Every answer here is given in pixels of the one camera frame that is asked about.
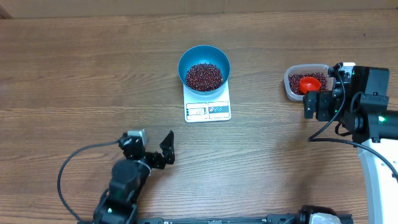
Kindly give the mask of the red measuring scoop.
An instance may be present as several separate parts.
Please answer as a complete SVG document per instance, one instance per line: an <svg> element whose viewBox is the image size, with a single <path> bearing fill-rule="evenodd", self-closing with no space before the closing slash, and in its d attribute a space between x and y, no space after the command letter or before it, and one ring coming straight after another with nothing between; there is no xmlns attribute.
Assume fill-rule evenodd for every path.
<svg viewBox="0 0 398 224"><path fill-rule="evenodd" d="M308 91L319 91L322 83L313 77L303 77L300 79L299 90L305 95Z"/></svg>

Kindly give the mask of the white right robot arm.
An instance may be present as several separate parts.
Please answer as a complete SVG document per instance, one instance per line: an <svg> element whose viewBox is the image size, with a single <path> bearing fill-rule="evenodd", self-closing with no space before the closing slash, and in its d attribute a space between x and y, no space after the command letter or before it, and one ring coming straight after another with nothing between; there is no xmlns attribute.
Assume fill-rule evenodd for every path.
<svg viewBox="0 0 398 224"><path fill-rule="evenodd" d="M336 121L336 139L358 150L370 223L397 223L397 112L387 108L389 69L338 63L329 68L330 91L308 91L304 117Z"/></svg>

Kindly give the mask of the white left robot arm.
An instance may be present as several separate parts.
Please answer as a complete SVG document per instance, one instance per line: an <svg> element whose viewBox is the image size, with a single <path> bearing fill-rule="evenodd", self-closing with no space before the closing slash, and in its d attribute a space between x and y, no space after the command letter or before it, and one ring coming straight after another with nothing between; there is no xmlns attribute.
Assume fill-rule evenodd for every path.
<svg viewBox="0 0 398 224"><path fill-rule="evenodd" d="M113 165L109 187L94 210L94 224L137 223L137 201L152 169L164 169L175 162L172 131L159 144L161 153L147 152L146 142L143 129L130 130L119 138L125 158Z"/></svg>

